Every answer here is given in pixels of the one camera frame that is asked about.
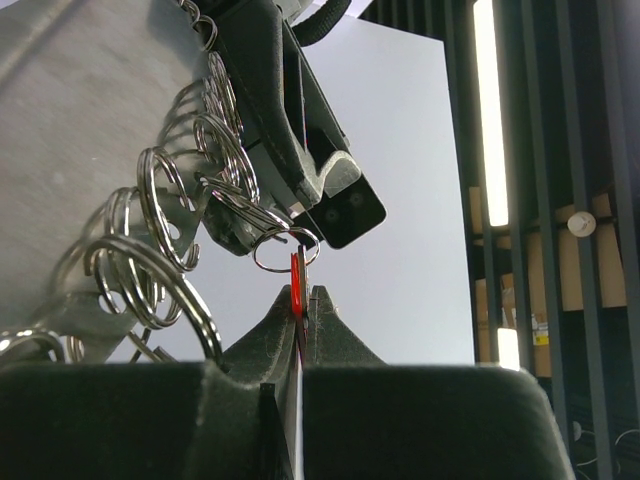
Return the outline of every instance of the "white wall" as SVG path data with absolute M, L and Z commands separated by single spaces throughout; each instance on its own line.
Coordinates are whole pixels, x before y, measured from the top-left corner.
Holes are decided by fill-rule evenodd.
M 313 4 L 320 6 L 324 5 L 326 1 L 327 0 L 313 0 Z M 349 5 L 349 9 L 347 10 L 347 15 L 358 18 L 371 4 L 371 1 L 372 0 L 351 0 L 351 5 Z
M 323 246 L 310 281 L 329 288 L 342 319 L 387 362 L 472 363 L 443 45 L 345 18 L 306 54 L 388 210 L 383 225 L 345 249 Z M 189 278 L 229 346 L 262 318 L 288 279 L 234 257 L 205 232 L 199 240 L 203 258 Z M 287 253 L 278 252 L 267 254 L 286 264 Z M 201 358 L 185 323 L 154 336 L 179 358 Z

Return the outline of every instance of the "fluorescent light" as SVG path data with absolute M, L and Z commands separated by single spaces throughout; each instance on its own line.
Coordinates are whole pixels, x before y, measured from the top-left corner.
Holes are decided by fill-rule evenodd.
M 498 358 L 500 366 L 511 370 L 520 370 L 520 352 L 518 351 L 518 332 L 511 328 L 498 329 Z
M 498 227 L 509 223 L 509 208 L 507 204 L 507 177 L 504 169 L 498 55 L 496 53 L 492 0 L 478 0 L 473 5 L 473 22 L 476 34 L 489 223 L 493 227 Z

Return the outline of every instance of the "black cable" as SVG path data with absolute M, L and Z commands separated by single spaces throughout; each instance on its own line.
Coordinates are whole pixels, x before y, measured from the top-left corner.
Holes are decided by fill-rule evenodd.
M 326 37 L 347 12 L 349 5 L 351 0 L 327 0 L 316 13 L 293 27 L 300 46 L 308 47 Z

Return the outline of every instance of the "cardboard box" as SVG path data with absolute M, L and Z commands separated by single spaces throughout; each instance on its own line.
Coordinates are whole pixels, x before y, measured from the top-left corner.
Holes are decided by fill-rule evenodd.
M 503 328 L 516 328 L 515 296 L 513 290 L 513 275 L 503 275 L 502 283 L 502 322 Z M 481 363 L 491 361 L 489 315 L 487 309 L 487 282 L 485 279 L 476 281 L 476 312 L 478 320 L 478 358 Z M 536 375 L 551 376 L 549 361 L 549 345 L 534 345 Z
M 482 233 L 482 215 L 480 208 L 480 189 L 470 189 L 471 217 L 474 233 Z M 556 211 L 556 221 L 565 223 L 575 213 L 573 205 Z M 611 207 L 608 195 L 594 198 L 593 214 L 596 218 L 610 217 Z M 624 272 L 620 260 L 620 252 L 612 224 L 599 225 L 594 233 L 598 249 L 598 266 L 600 269 L 600 289 L 604 307 L 622 307 L 627 304 Z M 482 240 L 474 243 L 481 245 Z M 510 247 L 509 237 L 500 238 L 497 242 L 501 248 Z M 542 262 L 542 239 L 539 233 L 527 236 L 529 291 L 531 295 L 532 323 L 534 325 L 534 357 L 536 375 L 551 376 L 551 358 L 549 349 L 546 299 L 544 292 L 544 270 Z M 562 305 L 565 311 L 582 310 L 582 280 L 578 255 L 578 239 L 567 229 L 558 232 L 558 256 L 560 262 L 560 282 L 562 288 Z M 513 292 L 513 276 L 502 277 L 503 286 L 503 322 L 508 328 L 515 328 L 515 299 Z M 487 314 L 487 291 L 485 280 L 476 282 L 476 298 L 478 309 L 478 343 L 479 358 L 488 361 L 489 327 Z
M 600 195 L 594 199 L 594 212 L 596 218 L 611 215 L 608 195 Z M 556 220 L 559 223 L 564 223 L 574 213 L 573 205 L 565 207 L 556 212 Z M 627 304 L 627 297 L 615 228 L 611 224 L 599 225 L 594 235 L 596 235 L 598 247 L 602 306 L 606 308 L 623 307 Z M 531 309 L 533 313 L 544 313 L 546 312 L 546 303 L 542 267 L 542 239 L 539 233 L 529 236 L 528 252 Z M 563 310 L 567 312 L 583 310 L 578 239 L 569 230 L 562 229 L 558 232 L 558 256 Z

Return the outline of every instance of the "red plastic tab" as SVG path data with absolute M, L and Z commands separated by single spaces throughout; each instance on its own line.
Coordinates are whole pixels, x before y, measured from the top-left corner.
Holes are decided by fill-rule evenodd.
M 291 307 L 297 318 L 302 318 L 302 292 L 300 290 L 300 264 L 298 255 L 291 254 Z

